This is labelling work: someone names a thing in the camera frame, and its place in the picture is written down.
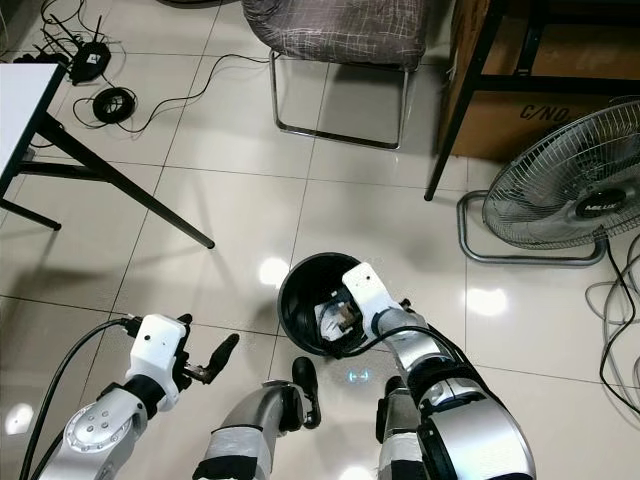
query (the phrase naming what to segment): table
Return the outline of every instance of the table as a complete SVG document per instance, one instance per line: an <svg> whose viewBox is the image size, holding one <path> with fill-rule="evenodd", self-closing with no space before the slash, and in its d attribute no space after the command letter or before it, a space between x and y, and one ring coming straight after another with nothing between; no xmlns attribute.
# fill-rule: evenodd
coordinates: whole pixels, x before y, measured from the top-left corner
<svg viewBox="0 0 640 480"><path fill-rule="evenodd" d="M507 13L509 0L490 0L484 23L476 42L469 67L462 81L462 87L451 115L451 120L443 135L440 151L424 199L433 200L438 182L447 164L458 131L469 103L476 91L485 92L544 92L582 93L593 95L638 95L640 80L610 78L553 77L531 75L545 25L581 24L640 27L640 16L595 17L581 14L554 14L550 4L556 0L532 0L527 33L520 50L520 57L513 75L485 75L482 73L489 52L495 40L502 18ZM640 5L640 0L562 0L564 3L599 3L608 6Z"/></svg>
<svg viewBox="0 0 640 480"><path fill-rule="evenodd" d="M58 222L2 198L14 176L42 175L108 182L200 244L213 248L213 240L89 150L47 113L65 73L61 65L55 64L0 65L0 207L59 230ZM29 142L36 133L82 166L25 160Z"/></svg>

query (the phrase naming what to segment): patterned cushion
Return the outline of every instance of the patterned cushion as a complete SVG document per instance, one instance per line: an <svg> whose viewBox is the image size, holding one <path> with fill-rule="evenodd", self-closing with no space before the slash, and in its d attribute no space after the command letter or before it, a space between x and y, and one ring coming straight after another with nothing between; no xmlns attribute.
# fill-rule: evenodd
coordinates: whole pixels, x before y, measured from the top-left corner
<svg viewBox="0 0 640 480"><path fill-rule="evenodd" d="M400 65L425 50L430 0L242 0L258 38L307 60Z"/></svg>

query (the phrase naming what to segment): wire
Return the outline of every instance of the wire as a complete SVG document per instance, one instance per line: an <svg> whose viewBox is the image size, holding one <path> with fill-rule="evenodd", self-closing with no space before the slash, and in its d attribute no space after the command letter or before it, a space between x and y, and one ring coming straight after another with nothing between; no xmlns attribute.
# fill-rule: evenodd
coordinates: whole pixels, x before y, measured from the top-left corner
<svg viewBox="0 0 640 480"><path fill-rule="evenodd" d="M58 0L45 0L44 2L42 2L42 5L40 6L40 17L42 18L42 21L45 23L45 25L56 25L58 22L51 20L50 18L47 18L45 16L45 13L47 12L47 9L49 7L51 7L51 5L53 5L54 3L56 3ZM80 14L80 10L82 10L82 6L84 5L86 0L80 0L80 3L78 4L78 8L76 9L75 12L73 12L71 15L69 15L67 18L65 18L64 20L60 20L60 23L65 23L68 22L69 20L72 20L74 17L76 17L77 15Z"/></svg>
<svg viewBox="0 0 640 480"><path fill-rule="evenodd" d="M5 44L4 48L0 52L0 55L4 55L9 51L9 29L7 28L7 22L4 20L4 15L2 14L2 10L0 9L0 22L2 23L2 31L4 32Z"/></svg>
<svg viewBox="0 0 640 480"><path fill-rule="evenodd" d="M158 104L155 106L155 108L151 111L151 114L149 115L148 120L147 120L147 121L142 125L142 127L140 127L140 128L137 128L137 129L128 129L128 128L126 128L126 127L122 126L122 122L115 123L114 125L117 125L120 129L122 129L122 130L124 130L125 132L128 132L128 133L132 133L132 134L142 133L142 132L143 132L143 131L144 131L144 130L149 126L149 124L153 121L153 119L154 119L154 118L156 118L156 117L157 117L158 115L160 115L161 113L163 113L163 112L167 111L167 110L161 110L161 111L158 111L158 109L159 109L162 105L165 105L166 103L169 103L169 102L177 102L177 101L185 101L185 102L186 102L186 101L188 101L188 100L193 100L193 99L196 99L196 98L198 98L198 97L202 96L202 94L204 94L204 93L206 92L207 88L209 87L209 84L211 83L211 80L212 80L212 78L213 78L213 74L214 74L214 72L215 72L216 67L218 66L218 64L219 64L222 60L224 60L225 58L231 58L231 57L233 57L233 58L241 58L241 59L244 59L244 60L249 60L249 61L254 62L254 63L269 63L269 60L257 60L257 59L255 59L255 58L245 57L244 55L238 55L238 54L235 54L235 53L227 53L227 54L222 55L221 57L219 57L219 58L216 60L216 62L213 64L213 67L211 67L211 71L209 72L209 77L207 78L207 82L205 83L204 87L203 87L202 89L200 89L200 91L199 91L198 93L194 93L193 95L188 95L188 96L186 96L186 97L175 97L175 98L167 98L166 100L162 100L162 101L161 101L160 103L158 103ZM110 85L111 87L114 87L114 88L115 88L115 85L113 85L113 83L111 83L109 80L107 80L107 83L109 83L109 85ZM133 93L133 91L132 91L132 90L130 90L130 89L127 89L127 88L125 88L125 89L126 89L126 90L128 90L128 91L130 91L130 92L133 94L133 96L134 96L134 101L136 102L136 105L137 105L137 97L136 97L135 93ZM100 125L92 125L92 124L90 124L90 123L85 122L84 120L82 120L82 119L78 116L78 114L77 114L77 112L76 112L76 105L77 105L78 103L80 103L80 102L88 103L89 101L93 101L93 99L94 99L94 97L85 97L85 98L79 98L78 100L76 100L76 101L73 103L73 107L72 107L73 115L76 117L76 119L77 119L80 123L82 123L82 124L83 124L85 127L87 127L87 128L91 128L91 129L98 129L98 128L102 128L102 127L105 127L105 126L107 126L107 125L110 125L110 124L107 124L107 123L102 123L102 124L100 124Z"/></svg>
<svg viewBox="0 0 640 480"><path fill-rule="evenodd" d="M404 332L419 332L419 333L424 333L425 335L434 337L436 340L438 340L440 343L442 343L445 346L445 348L449 351L449 354L452 357L455 358L457 356L458 360L462 361L463 363L471 363L469 362L467 357L464 355L464 352L462 352L460 347L458 347L455 343L453 343L447 337L442 335L438 330L436 330L431 326L430 328L426 328L426 327L420 327L417 325L405 325L398 328L392 328L391 330L386 331L382 335L379 335L374 340L371 340L366 345L363 345L362 347L357 348L356 350L352 350L351 352L343 353L341 357L343 358L357 357L358 355L362 355L366 351L371 350L373 347L378 345L380 342L383 342L387 338L392 337L393 335L397 335L398 333L404 333Z"/></svg>
<svg viewBox="0 0 640 480"><path fill-rule="evenodd" d="M84 23L84 19L82 18L84 16L84 14L82 13L82 7L86 7L87 6L87 2L86 0L81 0L80 2L80 6L78 7L78 13L76 14L76 16L78 17L78 23L80 23L80 25L82 26L82 28L84 28L85 30L93 33L94 35L96 33L98 33L99 35L102 35L102 41L104 41L104 39L106 38L106 35L104 33L99 33L96 32L95 30L93 30L92 28L89 28L85 25Z"/></svg>
<svg viewBox="0 0 640 480"><path fill-rule="evenodd" d="M636 240L634 239L634 241L632 242L631 246L632 247L635 246L635 243L636 243ZM611 266L613 267L613 270L616 273L617 283L622 285L624 293L627 296L627 299L629 300L629 303L631 304L631 316L608 339L608 341L607 341L607 343L606 343L606 345L604 347L604 351L602 353L602 358L600 359L600 368L599 368L599 372L598 373L599 373L599 376L600 376L600 380L602 381L604 386L607 388L607 390L609 390L618 400L620 400L620 402L622 402L627 407L629 407L629 409L631 409L636 414L640 415L640 408L638 408L637 406L633 405L633 403L631 403L630 399L624 398L622 395L620 395L609 384L609 382L607 381L607 379L604 376L604 367L607 364L607 360L609 358L609 355L611 354L611 349L613 348L613 345L614 345L615 341L620 337L620 335L622 335L622 333L627 328L629 328L629 326L633 323L633 321L635 319L635 316L636 316L636 305L635 305L635 302L633 301L633 297L631 296L631 292L629 291L629 287L627 286L626 282L624 281L624 277L622 275L622 272L620 271L620 268L618 268L618 265L616 264L616 261L613 258L613 253L611 252L611 243L609 242L609 239L606 239L606 245L607 245L607 256L609 257L609 262L611 262ZM624 386L624 382L619 382L619 383L621 384L620 388L622 388L623 391L625 391L626 387Z"/></svg>
<svg viewBox="0 0 640 480"><path fill-rule="evenodd" d="M56 435L56 438L53 439L53 442L51 442L51 445L49 445L49 448L47 448L47 451L44 452L44 455L42 456L42 458L38 462L38 465L36 466L36 468L33 470L33 473L31 474L31 480L38 480L40 478L40 475L42 475L42 471L44 470L44 467L47 466L49 459L58 448L58 445L60 445L60 442L62 442L63 435L64 435L64 428L60 430L60 432L58 432L58 435Z"/></svg>
<svg viewBox="0 0 640 480"><path fill-rule="evenodd" d="M631 247L629 247L630 251L632 251L633 246L634 245L632 244ZM637 287L633 286L635 284L635 275L633 275L633 270L632 269L635 266L635 264L638 263L638 261L640 261L640 255L637 255L633 259L631 259L627 263L625 268L622 270L622 278L624 278L627 275L629 276L629 280L630 280L630 283L631 283L630 291L632 291L636 295L640 295L640 292L638 291ZM594 288L605 287L605 286L608 286L610 288L609 288L609 292L607 293L607 297L606 297L605 302L604 302L603 311L601 312L594 305L593 300L591 300L591 292L592 292L592 290ZM587 287L587 289L584 292L585 293L585 300L587 301L587 305L589 306L589 309L598 318L600 318L600 320L607 322L609 325L624 325L624 323L625 323L624 320L621 320L621 321L611 320L611 319L609 319L609 316L608 316L609 304L611 303L611 300L613 299L613 294L615 293L616 288L618 288L619 286L620 286L620 282L616 278L616 280L613 281L613 282L597 282L597 283L591 284L591 285L589 285ZM640 323L640 318L634 318L632 323Z"/></svg>
<svg viewBox="0 0 640 480"><path fill-rule="evenodd" d="M22 461L22 469L20 470L19 480L27 480L29 478L29 471L31 470L31 463L33 462L33 455L36 451L36 446L38 445L38 439L40 438L40 434L42 433L42 427L44 426L44 421L49 411L49 407L51 406L51 401L53 400L53 395L55 394L56 388L58 388L58 384L60 383L60 379L64 374L65 369L69 365L69 362L73 359L73 357L78 353L78 351L82 348L82 346L91 340L98 333L106 330L107 328L114 327L116 325L125 325L126 319L117 319L117 320L109 320L107 322L98 325L93 330L85 334L80 340L78 340L71 350L67 352L65 357L60 362L56 373L53 375L51 379L51 383L49 384L49 388L47 388L47 393L44 396L42 401L42 406L40 407L40 411L38 412L38 417L36 418L36 422L33 427L33 432L31 433L31 437L29 438L29 443L27 444L27 450L24 454L24 460ZM49 447L47 453L51 455L53 450Z"/></svg>
<svg viewBox="0 0 640 480"><path fill-rule="evenodd" d="M35 145L34 143L29 142L29 146L32 148L49 148L53 147L53 143L49 143L47 145Z"/></svg>

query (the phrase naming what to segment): white table top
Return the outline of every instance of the white table top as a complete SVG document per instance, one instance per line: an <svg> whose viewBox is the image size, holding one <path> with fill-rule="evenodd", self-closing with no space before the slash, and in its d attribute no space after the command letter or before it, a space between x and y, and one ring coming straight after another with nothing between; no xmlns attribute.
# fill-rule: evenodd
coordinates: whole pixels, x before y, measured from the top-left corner
<svg viewBox="0 0 640 480"><path fill-rule="evenodd" d="M23 134L34 114L49 106L51 98L41 103L56 68L58 65L50 63L0 64L0 176L20 141L24 142Z"/></svg>

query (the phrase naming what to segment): fan base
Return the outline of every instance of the fan base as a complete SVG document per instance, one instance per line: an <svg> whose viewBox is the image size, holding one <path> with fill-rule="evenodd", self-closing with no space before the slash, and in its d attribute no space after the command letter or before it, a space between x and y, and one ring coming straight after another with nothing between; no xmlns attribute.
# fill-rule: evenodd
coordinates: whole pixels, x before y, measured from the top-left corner
<svg viewBox="0 0 640 480"><path fill-rule="evenodd" d="M467 240L467 208L472 201L486 198L488 190L475 190L458 201L458 242L464 254L471 260L486 264L506 265L551 265L565 267L588 267L598 263L607 252L606 240L596 240L593 252L587 257L536 257L532 255L483 255L474 252Z"/></svg>

